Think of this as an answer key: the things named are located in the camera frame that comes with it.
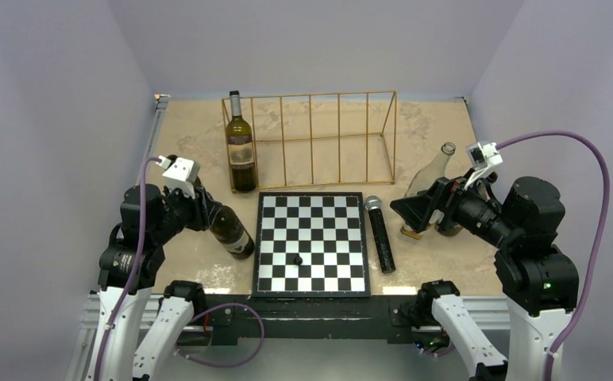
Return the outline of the green Primitivo wine bottle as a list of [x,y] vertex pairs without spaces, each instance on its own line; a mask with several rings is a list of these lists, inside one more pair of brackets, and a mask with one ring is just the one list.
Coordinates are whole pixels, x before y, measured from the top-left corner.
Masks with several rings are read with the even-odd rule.
[[242,116],[238,90],[229,93],[231,119],[226,126],[226,144],[233,189],[250,192],[257,187],[256,160],[250,124]]

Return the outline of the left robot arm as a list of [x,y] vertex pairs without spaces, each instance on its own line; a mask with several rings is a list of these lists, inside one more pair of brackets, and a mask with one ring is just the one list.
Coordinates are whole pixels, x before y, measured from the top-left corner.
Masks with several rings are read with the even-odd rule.
[[174,281],[165,289],[156,320],[139,336],[165,244],[184,229],[208,230],[221,207],[203,187],[195,188],[193,198],[153,184],[124,193],[121,222],[99,258],[100,309],[87,379],[155,380],[186,324],[204,319],[202,285]]

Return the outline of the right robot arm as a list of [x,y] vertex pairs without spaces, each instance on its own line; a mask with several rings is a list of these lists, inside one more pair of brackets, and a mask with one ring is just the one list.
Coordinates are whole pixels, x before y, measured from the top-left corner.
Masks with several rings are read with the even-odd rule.
[[497,204],[465,186],[462,178],[440,178],[429,190],[392,201],[390,207],[413,229],[440,211],[495,247],[495,273],[510,319],[510,347],[499,352],[465,309],[454,283],[424,283],[408,313],[417,327],[443,328],[472,380],[548,380],[561,366],[561,332],[577,304],[579,275],[555,245],[565,216],[558,189],[536,177],[516,179]]

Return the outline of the dark green wine bottle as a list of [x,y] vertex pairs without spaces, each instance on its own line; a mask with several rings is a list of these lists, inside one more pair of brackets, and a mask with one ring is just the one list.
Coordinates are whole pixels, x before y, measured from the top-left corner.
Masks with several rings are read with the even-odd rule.
[[254,253],[253,239],[230,207],[220,207],[210,226],[210,231],[234,259],[245,260]]

